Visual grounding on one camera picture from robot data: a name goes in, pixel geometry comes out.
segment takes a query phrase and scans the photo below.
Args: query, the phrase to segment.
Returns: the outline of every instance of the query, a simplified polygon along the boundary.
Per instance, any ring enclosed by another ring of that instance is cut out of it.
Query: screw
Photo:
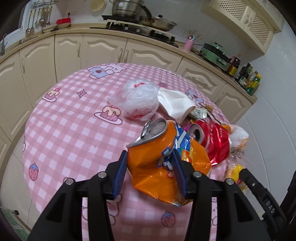
[[[105,173],[105,172],[99,172],[98,173],[98,177],[99,178],[104,178],[104,177],[106,177],[107,176],[107,173]]]
[[[227,183],[228,185],[232,185],[232,184],[234,184],[234,181],[233,181],[231,178],[227,178],[227,179],[226,179],[226,183]]]
[[[74,180],[72,178],[68,178],[65,183],[67,185],[72,185],[74,183]]]
[[[196,171],[196,172],[193,173],[193,176],[198,178],[198,177],[202,176],[202,173]]]

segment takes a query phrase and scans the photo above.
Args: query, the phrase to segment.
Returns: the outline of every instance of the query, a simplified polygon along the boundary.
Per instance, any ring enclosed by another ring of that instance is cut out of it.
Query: white paper napkin
[[[181,123],[195,108],[194,102],[180,91],[159,88],[157,99],[162,110],[177,123]]]

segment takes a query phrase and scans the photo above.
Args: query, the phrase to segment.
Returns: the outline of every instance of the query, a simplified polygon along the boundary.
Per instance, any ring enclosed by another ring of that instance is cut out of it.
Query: gas stove
[[[140,25],[138,24],[139,20],[135,18],[113,16],[113,15],[111,16],[104,15],[102,17],[107,22],[106,29],[139,34],[145,37],[149,37],[149,38],[156,39],[161,42],[173,45],[177,48],[179,47],[179,45],[175,43],[175,37],[173,36],[173,34],[169,32],[164,32],[155,28]]]

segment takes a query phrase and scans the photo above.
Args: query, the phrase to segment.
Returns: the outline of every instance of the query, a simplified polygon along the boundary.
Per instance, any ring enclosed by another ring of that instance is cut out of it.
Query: floor
[[[19,211],[19,218],[33,228],[40,213],[36,209],[24,179],[22,151],[24,135],[18,141],[8,161],[0,188],[0,206]]]

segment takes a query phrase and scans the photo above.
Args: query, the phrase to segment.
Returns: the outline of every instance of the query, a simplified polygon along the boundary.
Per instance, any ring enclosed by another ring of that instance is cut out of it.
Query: countertop edge
[[[58,35],[58,34],[76,34],[76,33],[82,33],[82,34],[86,34],[86,33],[90,33],[90,34],[106,34],[106,35],[113,35],[113,36],[118,36],[118,37],[124,37],[124,38],[129,38],[129,39],[134,39],[134,40],[138,40],[138,41],[142,41],[145,43],[149,43],[164,49],[167,49],[171,52],[174,52],[176,54],[179,54],[203,67],[205,67],[206,69],[208,69],[209,71],[213,72],[214,74],[216,74],[217,76],[219,76],[220,78],[222,78],[223,80],[225,80],[227,83],[229,83],[231,86],[233,86],[235,89],[237,89],[241,94],[243,94],[252,104],[254,104],[257,101],[257,97],[255,95],[248,95],[234,80],[232,80],[230,77],[228,77],[226,74],[224,74],[221,70],[219,70],[218,68],[214,67],[213,65],[209,64],[208,62],[206,62],[205,60],[203,60],[200,56],[198,56],[197,54],[193,53],[193,52],[185,52],[182,50],[182,48],[176,48],[170,44],[166,44],[163,43],[161,41],[149,38],[149,37],[145,37],[145,36],[141,36],[138,34],[133,34],[133,33],[127,33],[127,32],[122,32],[122,31],[116,31],[116,30],[110,30],[110,29],[104,29],[104,28],[89,28],[89,27],[102,27],[102,24],[73,24],[72,26],[68,27],[68,28],[62,28],[59,30],[55,30],[52,32],[47,32],[47,33],[41,33],[41,32],[37,32],[36,34],[34,34],[33,36],[31,36],[30,38],[25,38],[24,40],[27,40],[26,42],[18,45],[17,47],[13,48],[12,50],[10,50],[8,53],[6,53],[5,55],[3,55],[2,57],[0,57],[0,64],[5,61],[8,57],[10,57],[11,55],[13,55],[14,53],[16,53],[17,51],[21,50],[22,48],[36,42],[39,40],[42,40],[44,38],[53,36],[53,35]]]

